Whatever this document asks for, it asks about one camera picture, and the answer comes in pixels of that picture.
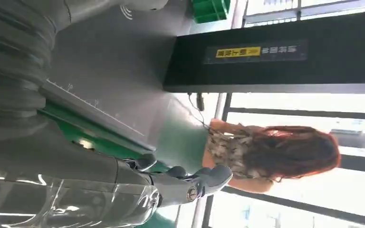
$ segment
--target black cable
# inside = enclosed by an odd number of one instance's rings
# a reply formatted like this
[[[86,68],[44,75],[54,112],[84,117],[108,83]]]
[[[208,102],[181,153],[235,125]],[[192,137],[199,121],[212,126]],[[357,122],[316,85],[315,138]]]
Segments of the black cable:
[[[209,127],[207,124],[205,124],[205,118],[203,117],[203,115],[202,115],[202,112],[199,110],[199,108],[197,108],[195,105],[194,105],[194,103],[192,102],[192,100],[191,100],[191,94],[188,94],[188,99],[190,100],[190,103],[191,103],[191,105],[196,109],[196,110],[198,110],[198,112],[199,112],[199,114],[201,115],[201,118],[202,118],[202,121],[200,120],[200,119],[198,119],[198,118],[196,118],[196,116],[194,116],[194,118],[196,119],[196,120],[198,120],[199,122],[201,122],[202,123],[202,125],[203,125],[203,127],[206,129],[206,130],[210,130],[211,129],[211,127]]]

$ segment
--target window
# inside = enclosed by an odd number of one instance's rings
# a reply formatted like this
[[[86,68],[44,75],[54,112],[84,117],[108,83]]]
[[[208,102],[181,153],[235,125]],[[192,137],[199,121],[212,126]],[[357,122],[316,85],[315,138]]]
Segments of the window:
[[[365,12],[365,0],[249,0],[244,27],[360,12]]]
[[[212,228],[365,228],[353,222],[226,192],[215,194],[209,226]]]
[[[213,197],[209,227],[365,228],[365,94],[233,93],[223,119],[314,127],[337,137],[343,160],[329,172],[284,179],[267,194],[226,188]]]

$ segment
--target black sign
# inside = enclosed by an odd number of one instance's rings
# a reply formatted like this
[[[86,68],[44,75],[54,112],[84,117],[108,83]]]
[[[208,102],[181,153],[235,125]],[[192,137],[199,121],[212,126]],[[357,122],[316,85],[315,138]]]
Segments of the black sign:
[[[307,49],[305,40],[209,47],[204,63],[303,61],[307,59]]]

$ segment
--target woman's arm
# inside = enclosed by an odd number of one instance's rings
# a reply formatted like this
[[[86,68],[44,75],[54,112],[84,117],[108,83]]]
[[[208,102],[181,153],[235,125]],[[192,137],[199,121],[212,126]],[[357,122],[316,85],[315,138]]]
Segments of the woman's arm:
[[[259,131],[263,129],[262,127],[258,126],[243,126],[239,124],[227,123],[218,119],[213,119],[211,121],[211,128],[222,133],[231,133],[231,134],[235,134],[240,130],[246,130],[246,129],[251,129],[253,131]]]
[[[215,167],[215,162],[213,161],[211,153],[205,151],[202,160],[202,166],[213,168]],[[266,178],[255,178],[255,179],[236,179],[232,178],[229,181],[229,186],[246,192],[252,193],[264,193],[269,191],[272,187],[273,182]]]
[[[273,181],[266,178],[254,179],[235,179],[229,181],[229,185],[235,189],[239,189],[251,193],[265,193],[273,186]]]

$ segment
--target woman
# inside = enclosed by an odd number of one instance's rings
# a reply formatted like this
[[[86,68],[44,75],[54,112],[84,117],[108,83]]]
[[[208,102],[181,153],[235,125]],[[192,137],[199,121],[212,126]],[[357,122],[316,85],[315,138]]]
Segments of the woman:
[[[311,127],[262,128],[212,120],[202,165],[229,166],[234,174],[230,186],[264,193],[281,179],[332,170],[340,159],[335,138]]]

